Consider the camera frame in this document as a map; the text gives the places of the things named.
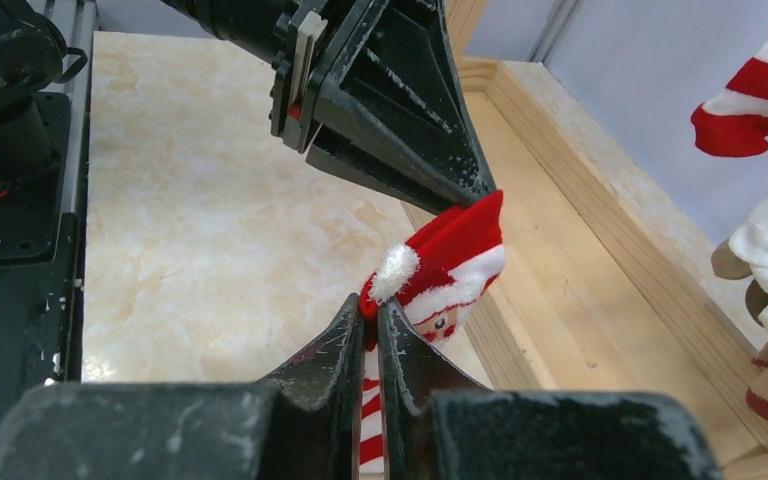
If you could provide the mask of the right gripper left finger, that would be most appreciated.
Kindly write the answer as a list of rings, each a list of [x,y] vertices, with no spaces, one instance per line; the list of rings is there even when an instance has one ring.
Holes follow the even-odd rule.
[[[60,383],[0,424],[0,479],[354,479],[364,322],[330,324],[250,383]]]

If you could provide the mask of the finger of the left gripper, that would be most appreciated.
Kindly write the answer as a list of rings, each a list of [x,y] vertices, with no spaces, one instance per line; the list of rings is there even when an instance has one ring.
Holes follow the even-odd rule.
[[[432,214],[495,181],[466,108],[441,1],[366,1],[319,88],[306,161]]]

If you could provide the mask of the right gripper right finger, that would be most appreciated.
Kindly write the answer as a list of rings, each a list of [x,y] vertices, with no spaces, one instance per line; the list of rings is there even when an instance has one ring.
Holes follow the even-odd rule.
[[[667,395],[490,390],[419,335],[397,301],[379,309],[377,328],[391,479],[722,477],[696,420]]]

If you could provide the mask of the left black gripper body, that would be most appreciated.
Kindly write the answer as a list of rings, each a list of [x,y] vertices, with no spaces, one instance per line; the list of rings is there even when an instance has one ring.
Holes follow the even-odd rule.
[[[270,91],[270,132],[304,153],[318,132],[313,117],[321,85],[343,50],[368,1],[283,1],[274,27],[278,52]]]

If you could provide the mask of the red white striped sock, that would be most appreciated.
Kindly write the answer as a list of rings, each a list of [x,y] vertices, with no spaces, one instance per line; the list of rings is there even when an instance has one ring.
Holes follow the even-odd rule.
[[[691,115],[695,146],[716,157],[746,158],[768,150],[768,39],[724,89]]]

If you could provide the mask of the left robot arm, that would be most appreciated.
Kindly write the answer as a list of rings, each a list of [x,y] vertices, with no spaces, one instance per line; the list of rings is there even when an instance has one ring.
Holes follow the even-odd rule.
[[[175,1],[268,62],[271,133],[317,170],[432,214],[500,201],[440,1]],[[24,1],[0,1],[0,109],[86,64]]]

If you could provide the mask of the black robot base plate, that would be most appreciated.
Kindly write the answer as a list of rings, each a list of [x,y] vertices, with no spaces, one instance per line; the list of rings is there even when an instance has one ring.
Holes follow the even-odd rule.
[[[0,123],[0,421],[27,390],[72,372],[87,133],[55,92]]]

